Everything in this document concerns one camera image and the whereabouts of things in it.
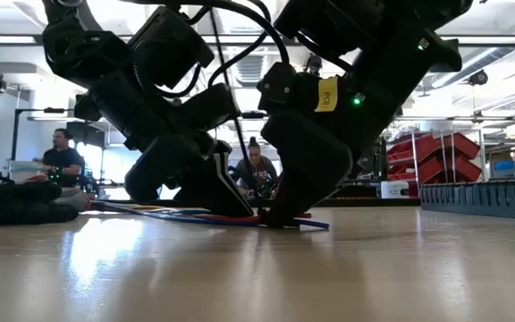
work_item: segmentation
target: wire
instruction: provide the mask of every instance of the wire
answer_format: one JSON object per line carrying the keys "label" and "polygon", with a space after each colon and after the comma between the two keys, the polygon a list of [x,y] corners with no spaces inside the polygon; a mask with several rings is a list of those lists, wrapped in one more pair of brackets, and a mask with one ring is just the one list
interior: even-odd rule
{"label": "wire", "polygon": [[[215,22],[215,10],[214,9],[212,9],[210,11],[210,19],[212,21],[212,28],[214,29],[215,44],[218,48],[218,55],[220,57],[220,63],[222,66],[224,66],[225,65],[224,51],[222,50],[222,44],[220,43],[220,35],[218,34],[217,23]],[[224,82],[225,82],[226,86],[228,87],[228,89],[230,90],[230,93],[232,94],[232,87],[230,86],[230,80],[228,79],[228,74],[227,74],[226,70],[224,70]],[[238,140],[240,141],[241,154],[243,155],[243,161],[246,166],[246,170],[248,171],[249,174],[251,174],[251,162],[249,161],[248,150],[246,149],[246,145],[243,142],[243,133],[241,130],[240,120],[238,120],[238,118],[236,117],[233,119],[233,122],[236,126],[236,133],[238,134]],[[254,178],[253,175],[249,176],[249,187],[256,193],[257,209],[258,209],[258,213],[260,213],[260,212],[262,212],[263,207],[261,205],[262,204],[261,198],[259,197],[259,194],[258,194],[258,185],[256,183],[256,178]]]}
{"label": "wire", "polygon": [[160,92],[160,94],[162,96],[168,97],[168,98],[185,97],[196,86],[196,83],[198,82],[198,78],[200,76],[200,72],[201,71],[202,71],[202,65],[199,64],[198,66],[196,66],[196,70],[194,71],[194,75],[192,76],[192,80],[190,81],[190,85],[188,85],[188,87],[185,90],[181,91],[181,92],[172,93],[172,92],[167,92],[167,91],[165,91],[163,89],[158,89],[158,92]]}
{"label": "wire", "polygon": [[313,41],[309,40],[305,35],[302,33],[297,34],[297,40],[305,46],[305,48],[309,49],[313,53],[319,55],[321,58],[324,58],[327,62],[333,63],[336,66],[340,67],[346,72],[351,72],[352,67],[350,64],[345,62],[339,57],[336,57],[332,54],[327,53],[323,48],[321,48],[318,44],[314,43]]}
{"label": "wire", "polygon": [[249,47],[241,51],[239,54],[237,54],[234,58],[229,60],[226,64],[221,65],[215,72],[210,76],[210,80],[207,82],[208,87],[214,85],[215,80],[220,76],[221,73],[223,73],[225,70],[229,69],[230,67],[234,66],[236,63],[238,63],[240,60],[245,58],[249,53],[252,51],[258,49],[259,46],[266,40],[267,33],[262,33],[259,35],[259,38],[256,40],[255,43],[251,44]]}
{"label": "wire", "polygon": [[168,97],[168,98],[178,98],[178,97],[185,97],[187,96],[193,89],[196,87],[196,83],[198,82],[200,73],[202,71],[202,66],[197,65],[196,70],[194,71],[194,75],[192,76],[192,80],[188,87],[178,93],[172,93],[165,91],[163,89],[160,89],[157,87],[148,73],[146,72],[146,67],[144,62],[146,61],[144,59],[143,50],[146,44],[148,43],[156,43],[155,41],[151,40],[145,40],[141,41],[137,44],[136,48],[134,49],[134,74],[136,77],[136,80],[139,82],[139,85],[144,89],[145,92],[151,95],[159,96],[159,97]]}
{"label": "wire", "polygon": [[[260,7],[258,4],[259,0],[249,0],[251,3]],[[290,63],[290,55],[287,52],[287,48],[283,43],[282,37],[277,33],[274,26],[267,21],[264,17],[256,13],[255,11],[249,9],[247,6],[243,4],[234,3],[232,0],[176,0],[176,3],[179,4],[192,4],[192,5],[204,5],[204,6],[212,6],[215,8],[225,9],[234,13],[239,13],[259,25],[259,27],[263,28],[264,31],[272,38],[275,45],[277,46],[277,50],[279,51],[280,58],[282,62],[289,64]]]}
{"label": "wire", "polygon": [[202,18],[204,18],[206,13],[210,12],[210,10],[212,10],[212,7],[203,6],[202,9],[200,9],[192,18],[186,20],[186,22],[189,25],[197,24],[198,22],[200,22],[200,20],[202,20]]}
{"label": "wire", "polygon": [[[264,19],[267,20],[267,22],[271,22],[272,16],[269,13],[269,9],[267,9],[267,6],[261,2],[260,0],[248,0],[249,2],[253,3],[261,12],[264,14]],[[247,55],[249,55],[254,50],[258,49],[258,47],[266,40],[267,32],[263,32],[257,40],[251,44],[249,47],[241,51],[239,54],[237,54],[234,58],[229,60],[226,64],[221,65],[210,77],[210,80],[208,81],[208,87],[214,85],[215,80],[220,76],[221,73],[223,73],[228,68],[234,66],[236,63],[238,63],[240,60],[245,58]]]}

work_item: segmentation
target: yellow sticker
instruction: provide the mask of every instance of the yellow sticker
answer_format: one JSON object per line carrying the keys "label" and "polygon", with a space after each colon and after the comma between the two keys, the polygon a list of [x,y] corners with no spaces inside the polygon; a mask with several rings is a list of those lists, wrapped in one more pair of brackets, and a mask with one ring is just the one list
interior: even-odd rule
{"label": "yellow sticker", "polygon": [[319,103],[316,112],[332,112],[337,107],[337,77],[319,81]]}

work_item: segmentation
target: woman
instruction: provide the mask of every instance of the woman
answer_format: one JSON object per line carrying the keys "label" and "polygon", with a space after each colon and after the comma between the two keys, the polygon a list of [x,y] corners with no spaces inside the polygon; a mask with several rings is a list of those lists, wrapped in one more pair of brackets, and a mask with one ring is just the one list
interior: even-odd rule
{"label": "woman", "polygon": [[249,139],[248,152],[251,163],[249,171],[244,160],[240,160],[236,165],[236,173],[241,178],[240,192],[242,195],[246,195],[253,188],[249,182],[250,175],[254,178],[257,187],[266,185],[268,181],[277,183],[279,179],[272,161],[261,155],[261,147],[255,137]]}

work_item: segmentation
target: person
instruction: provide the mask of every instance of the person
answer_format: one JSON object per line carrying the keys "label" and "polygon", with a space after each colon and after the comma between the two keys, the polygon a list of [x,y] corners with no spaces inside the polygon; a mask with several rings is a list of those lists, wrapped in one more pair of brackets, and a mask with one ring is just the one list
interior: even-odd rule
{"label": "person", "polygon": [[[249,162],[251,163],[251,176],[256,181],[256,186],[263,186],[267,180],[278,182],[279,177],[272,161],[261,155],[261,147],[255,137],[249,139],[248,145]],[[240,177],[239,190],[242,195],[247,195],[251,190],[249,172],[244,160],[236,165],[236,173]]]}
{"label": "person", "polygon": [[57,175],[57,182],[65,188],[77,185],[85,160],[74,148],[69,148],[71,133],[66,129],[56,129],[53,133],[53,148],[45,152],[42,159],[34,161],[42,163],[41,171]]}

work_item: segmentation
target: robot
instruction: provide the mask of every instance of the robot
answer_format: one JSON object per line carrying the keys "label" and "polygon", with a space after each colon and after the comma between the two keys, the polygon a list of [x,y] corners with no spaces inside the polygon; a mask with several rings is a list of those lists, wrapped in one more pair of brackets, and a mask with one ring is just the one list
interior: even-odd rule
{"label": "robot", "polygon": [[[269,114],[262,136],[277,148],[284,176],[273,205],[259,214],[274,228],[287,226],[348,176],[356,176],[362,153],[427,72],[461,69],[457,40],[442,40],[434,30],[472,5],[472,0],[290,0],[272,25],[258,0],[250,2],[263,15],[230,0],[128,1],[160,6],[125,43],[100,28],[85,0],[43,0],[47,62],[55,74],[89,90],[75,106],[75,116],[105,117],[126,137],[127,148],[142,152],[125,178],[135,201],[156,199],[164,184],[182,187],[177,200],[217,215],[254,216],[228,174],[232,148],[208,131],[241,114],[228,84],[214,84],[217,75],[268,35],[281,62],[257,85],[259,109]],[[203,7],[188,17],[181,13],[184,4]],[[191,69],[196,79],[215,59],[191,27],[207,13],[215,24],[213,8],[245,15],[265,32],[231,61],[221,56],[223,65],[210,86],[177,106],[173,99],[184,93],[160,87],[173,88]],[[282,36],[340,66],[343,76],[322,79],[296,72]],[[339,58],[355,49],[361,53],[352,64]],[[303,157],[304,151],[310,157]]]}

